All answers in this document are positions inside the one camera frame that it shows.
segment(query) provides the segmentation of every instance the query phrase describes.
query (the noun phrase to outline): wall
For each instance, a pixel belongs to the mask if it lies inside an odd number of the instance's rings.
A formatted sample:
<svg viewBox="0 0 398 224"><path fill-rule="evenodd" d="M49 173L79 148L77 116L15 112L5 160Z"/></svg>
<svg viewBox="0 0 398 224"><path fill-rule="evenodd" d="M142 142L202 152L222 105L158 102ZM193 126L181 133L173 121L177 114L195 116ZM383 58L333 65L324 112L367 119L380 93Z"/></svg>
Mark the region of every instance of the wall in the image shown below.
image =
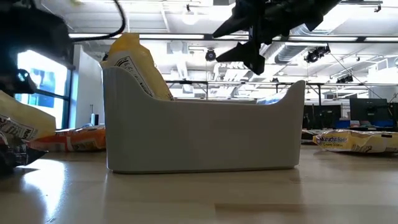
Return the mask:
<svg viewBox="0 0 398 224"><path fill-rule="evenodd" d="M72 75L70 105L70 128L79 128L90 122L91 106L99 114L99 123L104 123L104 100L102 69L100 64L75 45L73 64L76 70Z"/></svg>
<svg viewBox="0 0 398 224"><path fill-rule="evenodd" d="M377 70L376 67L369 69L369 83L398 83L398 72L395 66L391 68L385 68L382 70ZM398 102L395 97L398 93L398 87L395 86L375 86L371 87L372 91L369 91L369 98L379 97L382 99L387 99L388 102Z"/></svg>

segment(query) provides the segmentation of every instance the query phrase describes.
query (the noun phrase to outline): desk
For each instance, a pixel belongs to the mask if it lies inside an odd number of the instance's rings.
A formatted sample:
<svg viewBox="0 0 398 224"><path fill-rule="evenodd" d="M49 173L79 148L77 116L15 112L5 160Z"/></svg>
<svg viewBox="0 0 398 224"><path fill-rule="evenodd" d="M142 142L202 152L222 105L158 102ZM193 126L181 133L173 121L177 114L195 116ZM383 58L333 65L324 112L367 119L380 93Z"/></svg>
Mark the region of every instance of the desk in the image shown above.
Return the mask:
<svg viewBox="0 0 398 224"><path fill-rule="evenodd" d="M353 131L389 131L394 132L396 128L393 127L355 127L355 128L347 128Z"/></svg>
<svg viewBox="0 0 398 224"><path fill-rule="evenodd" d="M2 223L397 223L398 158L305 146L291 170L121 175L47 154L0 178Z"/></svg>

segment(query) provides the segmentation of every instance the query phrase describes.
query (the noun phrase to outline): black cable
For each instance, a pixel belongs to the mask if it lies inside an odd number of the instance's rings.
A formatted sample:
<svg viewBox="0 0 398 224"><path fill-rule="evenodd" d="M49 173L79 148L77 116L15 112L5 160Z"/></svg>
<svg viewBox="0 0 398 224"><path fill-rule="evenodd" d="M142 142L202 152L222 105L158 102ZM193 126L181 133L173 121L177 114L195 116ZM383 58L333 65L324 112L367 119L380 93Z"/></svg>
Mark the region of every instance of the black cable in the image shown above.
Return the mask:
<svg viewBox="0 0 398 224"><path fill-rule="evenodd" d="M107 35L102 35L99 37L77 37L77 38L71 38L72 42L81 42L81 41L90 41L90 40L105 40L112 38L118 34L121 34L124 31L124 28L126 28L126 16L124 15L123 8L121 7L120 3L118 0L113 0L114 3L116 4L116 7L119 11L120 17L122 18L122 25L120 28L113 33L107 34Z"/></svg>

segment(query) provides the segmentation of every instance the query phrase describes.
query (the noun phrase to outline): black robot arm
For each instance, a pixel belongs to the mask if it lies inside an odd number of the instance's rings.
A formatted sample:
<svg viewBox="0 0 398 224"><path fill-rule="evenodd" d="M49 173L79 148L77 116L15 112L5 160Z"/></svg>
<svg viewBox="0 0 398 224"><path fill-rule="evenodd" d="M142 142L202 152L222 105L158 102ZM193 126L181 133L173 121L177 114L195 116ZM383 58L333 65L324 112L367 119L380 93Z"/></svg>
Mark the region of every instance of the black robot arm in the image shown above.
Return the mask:
<svg viewBox="0 0 398 224"><path fill-rule="evenodd" d="M341 0L236 0L233 15L214 33L222 37L239 30L249 32L249 41L217 58L218 62L243 62L260 75L264 72L265 58L259 55L261 44L271 44L278 35L288 36L290 30L305 24L312 31L323 16Z"/></svg>

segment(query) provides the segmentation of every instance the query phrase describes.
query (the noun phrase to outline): snack bag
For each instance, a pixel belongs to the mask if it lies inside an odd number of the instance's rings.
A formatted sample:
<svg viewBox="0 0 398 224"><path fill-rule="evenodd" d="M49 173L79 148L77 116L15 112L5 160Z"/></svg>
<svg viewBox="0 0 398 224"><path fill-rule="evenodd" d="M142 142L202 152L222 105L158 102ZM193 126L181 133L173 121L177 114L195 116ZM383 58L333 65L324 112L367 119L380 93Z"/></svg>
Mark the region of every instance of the snack bag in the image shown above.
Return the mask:
<svg viewBox="0 0 398 224"><path fill-rule="evenodd" d="M150 96L160 100L174 100L150 51L139 43L139 34L124 33L111 46L103 68L117 66L128 71Z"/></svg>
<svg viewBox="0 0 398 224"><path fill-rule="evenodd" d="M398 133L332 130L314 136L313 141L333 152L398 152Z"/></svg>
<svg viewBox="0 0 398 224"><path fill-rule="evenodd" d="M17 166L26 166L47 152L31 149L19 137L0 132L0 175L12 172Z"/></svg>
<svg viewBox="0 0 398 224"><path fill-rule="evenodd" d="M52 135L55 118L0 91L0 131L31 140Z"/></svg>
<svg viewBox="0 0 398 224"><path fill-rule="evenodd" d="M29 143L33 149L51 152L102 151L105 149L105 126L57 131L52 136Z"/></svg>

